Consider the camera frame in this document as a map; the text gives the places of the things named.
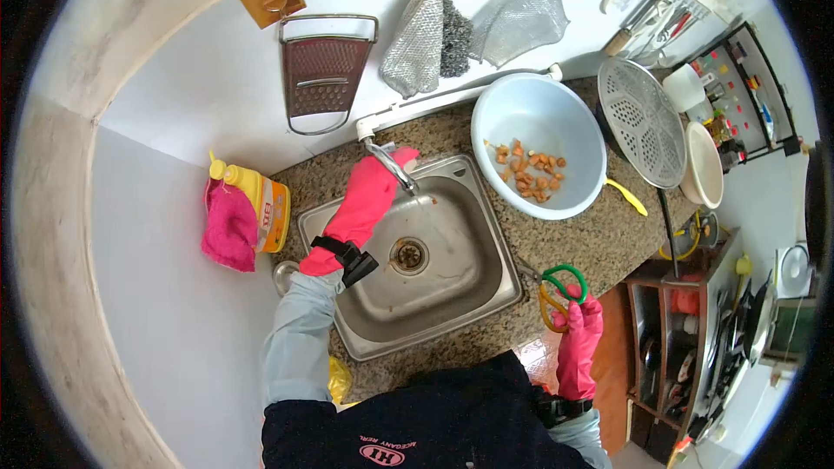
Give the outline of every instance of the sink drain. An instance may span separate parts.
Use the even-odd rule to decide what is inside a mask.
[[[404,276],[415,276],[429,265],[429,249],[416,237],[401,237],[391,247],[388,264]]]

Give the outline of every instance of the yellow plastic bag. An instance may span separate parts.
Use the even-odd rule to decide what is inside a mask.
[[[327,382],[327,389],[333,396],[333,402],[342,403],[350,391],[351,383],[353,383],[353,378],[344,362],[336,357],[330,357],[330,380]]]

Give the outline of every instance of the granite countertop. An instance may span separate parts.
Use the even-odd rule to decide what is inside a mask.
[[[594,109],[596,78],[566,82]],[[470,118],[474,103],[451,107],[377,133],[378,143],[393,141],[421,151],[422,161],[461,153],[472,154]],[[292,223],[284,249],[275,261],[300,261],[306,256],[298,231],[298,215],[344,195],[351,167],[364,157],[359,142],[342,145],[273,176],[292,192]],[[501,230],[514,257],[525,259],[539,271],[570,263],[578,268],[595,295],[608,291],[648,259],[665,240],[660,201],[655,187],[608,150],[608,177],[633,192],[648,210],[637,213],[619,191],[604,186],[588,210],[564,221],[543,221],[506,203],[484,181]],[[675,227],[695,212],[679,189],[667,192]],[[352,359],[335,329],[330,331],[330,352],[353,374],[353,387],[345,401],[369,398],[400,385],[417,371],[465,367],[511,347],[536,339],[545,330],[537,291],[522,277],[522,300],[466,327],[389,355],[358,362]],[[600,299],[603,305],[606,298]]]

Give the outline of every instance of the wire mesh scrubber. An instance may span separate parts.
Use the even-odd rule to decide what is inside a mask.
[[[371,20],[372,39],[347,35],[284,38],[284,26],[294,20]],[[284,100],[289,129],[300,135],[322,135],[343,126],[360,86],[370,48],[376,43],[379,22],[363,15],[305,15],[281,20],[278,37],[284,68]],[[299,130],[293,119],[320,113],[344,112],[344,120],[322,130]]]
[[[455,78],[469,70],[472,20],[461,15],[452,0],[443,0],[443,47],[440,49],[440,76]]]
[[[620,151],[647,182],[678,186],[686,170],[683,124],[662,86],[649,71],[619,57],[603,62],[597,82]]]
[[[502,67],[562,40],[569,23],[562,0],[490,0],[474,16],[470,56]]]
[[[409,99],[440,83],[443,45],[443,0],[410,0],[385,51],[380,78]]]

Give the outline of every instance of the utensil rack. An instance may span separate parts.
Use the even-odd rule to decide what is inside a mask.
[[[740,229],[730,231],[730,236],[721,246],[721,251],[710,269],[700,281],[679,281],[672,275],[668,262],[647,261],[625,279],[631,305],[631,323],[634,339],[635,380],[628,398],[642,410],[651,414],[655,425],[670,427],[677,432],[676,442],[686,437],[689,426],[699,412],[703,412],[708,377],[710,375],[708,351],[715,340],[718,297],[724,290],[735,294],[735,260],[741,257]],[[698,330],[691,338],[672,327],[672,293],[676,289],[688,289],[698,293]],[[656,373],[654,384],[647,381],[649,376],[641,361],[641,347],[644,334],[657,326],[661,340],[661,366]],[[694,348],[695,367],[692,372],[692,389],[687,410],[682,417],[674,418],[665,412],[669,391],[675,384],[668,378],[670,357],[679,347]]]

